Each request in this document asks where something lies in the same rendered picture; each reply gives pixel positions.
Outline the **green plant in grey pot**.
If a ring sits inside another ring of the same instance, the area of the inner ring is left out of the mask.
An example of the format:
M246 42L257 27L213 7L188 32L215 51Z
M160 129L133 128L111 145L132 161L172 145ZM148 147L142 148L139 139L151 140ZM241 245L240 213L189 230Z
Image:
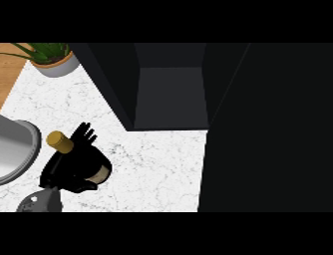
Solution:
M80 66L68 43L28 43L28 47L13 43L13 46L22 51L22 54L6 53L6 56L28 60L47 78L67 76Z

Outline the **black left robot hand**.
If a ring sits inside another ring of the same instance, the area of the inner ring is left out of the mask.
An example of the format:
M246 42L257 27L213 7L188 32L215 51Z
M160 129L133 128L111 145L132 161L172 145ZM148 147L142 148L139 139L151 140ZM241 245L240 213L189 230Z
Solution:
M71 136L67 136L67 138L77 146L93 145L98 136L95 135L95 130L90 128L90 124L81 123ZM74 193L81 193L87 190L96 190L99 185L101 184L84 180L76 173L70 172L64 158L61 157L61 154L55 152L42 171L40 186L43 188L56 187L58 189L65 189Z

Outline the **dark grey cabinet door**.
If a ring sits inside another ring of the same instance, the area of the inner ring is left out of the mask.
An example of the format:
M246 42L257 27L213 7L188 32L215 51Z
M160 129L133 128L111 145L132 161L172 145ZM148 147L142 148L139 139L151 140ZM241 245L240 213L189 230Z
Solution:
M198 208L333 211L333 43L250 45L207 133Z

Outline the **dark grey cabinet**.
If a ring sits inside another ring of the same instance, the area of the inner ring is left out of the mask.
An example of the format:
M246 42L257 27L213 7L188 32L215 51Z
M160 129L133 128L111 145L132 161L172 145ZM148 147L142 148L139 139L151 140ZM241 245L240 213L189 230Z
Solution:
M210 128L246 43L74 43L71 49L126 130Z

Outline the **black wine bottle gold cap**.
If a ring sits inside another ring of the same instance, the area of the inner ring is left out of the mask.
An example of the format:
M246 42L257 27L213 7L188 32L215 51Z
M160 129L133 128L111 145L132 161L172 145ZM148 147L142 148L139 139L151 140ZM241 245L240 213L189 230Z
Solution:
M46 143L61 154L70 172L96 184L107 181L112 172L112 166L95 146L74 145L74 142L58 130L49 133Z

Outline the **grey round metal pot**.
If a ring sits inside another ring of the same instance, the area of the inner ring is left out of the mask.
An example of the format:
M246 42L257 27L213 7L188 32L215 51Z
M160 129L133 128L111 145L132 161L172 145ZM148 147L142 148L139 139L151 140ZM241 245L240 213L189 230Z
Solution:
M27 121L12 121L0 115L0 185L28 170L42 147L42 133Z

